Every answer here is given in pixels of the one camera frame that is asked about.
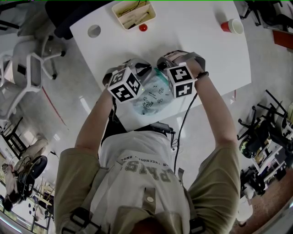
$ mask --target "shiny floor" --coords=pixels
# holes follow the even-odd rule
[[[245,10],[243,2],[235,4],[242,14]],[[286,107],[293,100],[293,54],[286,48],[275,45],[271,30],[256,27],[254,20],[251,14],[242,21],[250,54],[252,83],[236,90],[236,97],[234,92],[223,96],[237,130],[241,129],[237,123],[238,118],[246,120],[253,105],[260,101],[267,102],[265,89],[270,90],[279,101],[283,101]],[[24,116],[23,134],[35,136],[42,133],[50,142],[49,150],[54,151],[58,157],[64,149],[74,147],[82,124],[101,94],[75,40],[64,43],[66,55],[54,59],[57,79],[49,80],[43,74],[44,90],[60,116],[54,111],[43,90],[26,94],[18,110]],[[184,115],[185,112],[161,122],[179,132]],[[184,185],[188,188],[196,178],[201,162],[214,150],[214,139],[203,106],[197,106],[189,112],[180,143],[177,167],[185,170]],[[252,164],[242,155],[240,162],[242,168]],[[49,158],[43,176],[52,184],[56,179],[57,168],[58,159]]]

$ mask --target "red and white cup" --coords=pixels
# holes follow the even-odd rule
[[[221,24],[221,28],[224,32],[231,32],[235,34],[242,34],[244,31],[243,25],[238,19],[231,19],[227,22],[224,22]]]

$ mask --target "red tomato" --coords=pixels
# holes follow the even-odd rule
[[[142,32],[145,32],[147,30],[147,25],[146,24],[139,25],[139,30],[141,30]]]

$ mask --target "button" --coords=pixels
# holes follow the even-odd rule
[[[152,197],[147,197],[146,198],[148,202],[152,203],[154,201],[154,199]]]

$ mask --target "short sleeve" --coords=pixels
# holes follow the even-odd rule
[[[56,233],[60,233],[62,222],[82,205],[99,168],[97,155],[82,149],[67,149],[61,153],[54,196]]]
[[[228,234],[235,222],[240,199],[238,154],[233,144],[215,149],[188,191],[206,233]]]

